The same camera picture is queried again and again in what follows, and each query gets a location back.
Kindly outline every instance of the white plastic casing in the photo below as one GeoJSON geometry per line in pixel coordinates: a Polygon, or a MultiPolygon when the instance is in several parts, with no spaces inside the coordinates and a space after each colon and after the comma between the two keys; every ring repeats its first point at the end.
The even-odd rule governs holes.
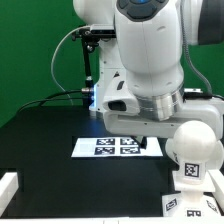
{"type": "Polygon", "coordinates": [[[183,82],[181,25],[177,0],[151,20],[133,22],[115,9],[119,51],[127,69],[127,85],[136,96],[172,93],[183,82]]]}
{"type": "Polygon", "coordinates": [[[73,0],[77,15],[87,24],[112,24],[116,0],[73,0]]]}
{"type": "Polygon", "coordinates": [[[203,0],[185,0],[184,24],[187,42],[190,45],[198,45],[198,28],[203,0]]]}

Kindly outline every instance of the white robot head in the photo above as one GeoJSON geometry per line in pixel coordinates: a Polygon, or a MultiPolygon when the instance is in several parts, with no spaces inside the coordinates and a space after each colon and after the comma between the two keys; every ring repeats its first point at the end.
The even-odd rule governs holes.
{"type": "Polygon", "coordinates": [[[212,157],[217,140],[213,130],[200,121],[181,125],[174,135],[174,151],[178,155],[181,181],[201,184],[206,173],[206,162],[212,157]]]}

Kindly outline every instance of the black cable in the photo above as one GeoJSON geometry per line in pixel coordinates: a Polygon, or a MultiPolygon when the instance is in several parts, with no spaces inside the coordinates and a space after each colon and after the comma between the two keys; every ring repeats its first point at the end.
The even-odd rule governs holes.
{"type": "Polygon", "coordinates": [[[17,110],[17,114],[20,113],[24,108],[26,108],[29,105],[35,104],[35,103],[41,103],[41,102],[51,102],[51,101],[63,101],[63,100],[83,100],[85,99],[84,97],[74,97],[74,98],[67,98],[67,99],[44,99],[44,100],[35,100],[35,101],[31,101],[29,103],[24,104],[23,106],[21,106],[18,110],[17,110]]]}
{"type": "Polygon", "coordinates": [[[72,93],[81,93],[81,90],[68,90],[68,91],[64,91],[64,92],[59,92],[59,93],[54,93],[48,97],[46,97],[46,101],[42,101],[38,104],[38,106],[42,106],[43,104],[45,104],[47,102],[48,99],[52,99],[54,97],[57,97],[57,96],[63,96],[63,95],[67,95],[67,94],[72,94],[72,93]]]}

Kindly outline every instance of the white block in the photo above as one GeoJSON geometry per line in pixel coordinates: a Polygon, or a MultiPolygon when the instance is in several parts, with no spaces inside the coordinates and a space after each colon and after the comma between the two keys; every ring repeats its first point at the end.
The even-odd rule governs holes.
{"type": "Polygon", "coordinates": [[[0,216],[19,187],[17,173],[6,173],[0,181],[0,216]]]}

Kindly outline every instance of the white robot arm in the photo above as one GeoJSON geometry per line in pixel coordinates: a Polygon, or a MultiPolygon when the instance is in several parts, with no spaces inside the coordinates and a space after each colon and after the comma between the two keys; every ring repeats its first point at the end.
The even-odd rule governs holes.
{"type": "MultiPolygon", "coordinates": [[[[211,100],[183,100],[182,1],[74,0],[77,14],[88,24],[114,24],[116,30],[117,42],[101,42],[98,86],[106,91],[101,90],[96,99],[104,107],[101,111],[110,132],[172,138],[182,123],[201,120],[217,139],[222,137],[222,107],[211,100]]],[[[190,44],[224,39],[222,4],[221,0],[184,2],[190,44]]]]}

